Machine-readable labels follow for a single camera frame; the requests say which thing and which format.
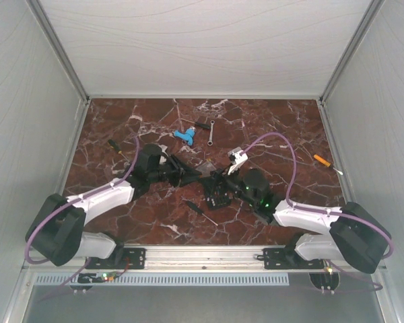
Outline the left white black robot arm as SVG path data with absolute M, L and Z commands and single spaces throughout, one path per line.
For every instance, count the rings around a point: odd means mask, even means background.
M 197 181 L 201 172 L 168 155 L 155 144 L 137 152 L 127 172 L 120 178 L 79 195 L 48 196 L 26 234 L 26 261 L 35 249 L 45 262 L 63 266 L 74 258 L 102 260 L 110 268 L 124 262 L 124 245 L 110 234 L 90 233 L 85 226 L 111 209 L 137 200 L 152 184 L 167 182 L 183 187 Z

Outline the black fuse box base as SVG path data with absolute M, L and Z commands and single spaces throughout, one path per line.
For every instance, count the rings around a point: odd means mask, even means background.
M 231 198 L 227 192 L 215 191 L 214 193 L 206 194 L 205 201 L 209 210 L 217 210 L 228 207 L 231 204 Z

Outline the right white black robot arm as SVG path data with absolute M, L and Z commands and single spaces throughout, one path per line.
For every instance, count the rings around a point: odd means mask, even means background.
M 232 194 L 264 224 L 302 229 L 281 251 L 267 255 L 283 268 L 321 268 L 326 260 L 340 260 L 372 274 L 391 253 L 390 233 L 357 203 L 330 209 L 283 199 L 258 169 L 244 176 L 218 169 L 210 173 L 210 179 L 208 193 Z

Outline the clear plastic fuse box cover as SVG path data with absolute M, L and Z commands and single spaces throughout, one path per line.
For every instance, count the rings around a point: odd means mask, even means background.
M 197 167 L 197 171 L 201 172 L 203 176 L 208 176 L 212 171 L 215 171 L 215 166 L 210 161 L 205 161 Z

